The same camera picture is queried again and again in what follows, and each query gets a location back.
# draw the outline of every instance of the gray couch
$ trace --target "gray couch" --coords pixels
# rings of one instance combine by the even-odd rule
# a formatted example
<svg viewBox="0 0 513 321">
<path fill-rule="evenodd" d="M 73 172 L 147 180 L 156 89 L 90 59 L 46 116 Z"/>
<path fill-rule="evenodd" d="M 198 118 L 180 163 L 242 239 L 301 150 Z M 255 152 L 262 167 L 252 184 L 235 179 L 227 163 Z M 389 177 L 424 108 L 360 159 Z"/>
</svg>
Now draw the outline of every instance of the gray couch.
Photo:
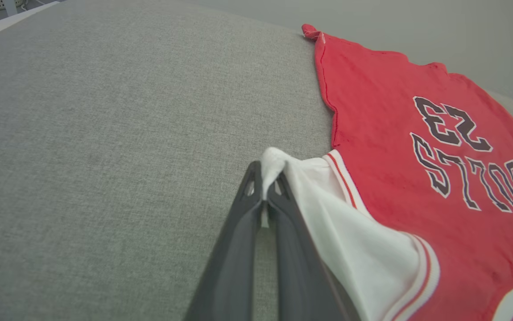
<svg viewBox="0 0 513 321">
<path fill-rule="evenodd" d="M 165 0 L 68 0 L 0 32 L 0 320 L 183 317 L 246 166 L 330 151 L 313 55 Z M 277 318 L 273 244 L 259 232 L 255 320 Z"/>
</svg>

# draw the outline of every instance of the red jersey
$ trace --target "red jersey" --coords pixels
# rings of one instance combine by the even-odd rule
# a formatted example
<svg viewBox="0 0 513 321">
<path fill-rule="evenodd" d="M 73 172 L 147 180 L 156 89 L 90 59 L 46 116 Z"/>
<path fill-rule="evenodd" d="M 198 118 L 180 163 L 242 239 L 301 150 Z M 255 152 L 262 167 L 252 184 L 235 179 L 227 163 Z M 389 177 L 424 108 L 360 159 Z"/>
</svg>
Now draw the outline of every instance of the red jersey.
<svg viewBox="0 0 513 321">
<path fill-rule="evenodd" d="M 302 29 L 353 205 L 429 245 L 426 276 L 386 319 L 513 320 L 512 116 L 440 63 Z"/>
</svg>

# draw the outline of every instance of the jersey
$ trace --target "jersey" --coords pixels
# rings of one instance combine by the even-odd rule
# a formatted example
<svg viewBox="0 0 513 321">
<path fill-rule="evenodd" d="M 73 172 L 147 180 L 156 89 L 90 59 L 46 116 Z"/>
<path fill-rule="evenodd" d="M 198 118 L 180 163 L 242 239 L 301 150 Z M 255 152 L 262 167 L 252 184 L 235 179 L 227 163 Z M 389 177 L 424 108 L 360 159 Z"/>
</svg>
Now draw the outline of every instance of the jersey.
<svg viewBox="0 0 513 321">
<path fill-rule="evenodd" d="M 512 116 L 440 63 L 303 31 L 351 204 L 429 245 L 422 282 L 387 319 L 513 320 Z"/>
<path fill-rule="evenodd" d="M 298 160 L 267 148 L 261 157 L 264 197 L 281 171 L 322 261 L 348 293 L 357 315 L 362 321 L 384 320 L 420 274 L 426 244 L 350 206 L 330 156 Z M 353 311 L 348 317 L 357 320 Z"/>
</svg>

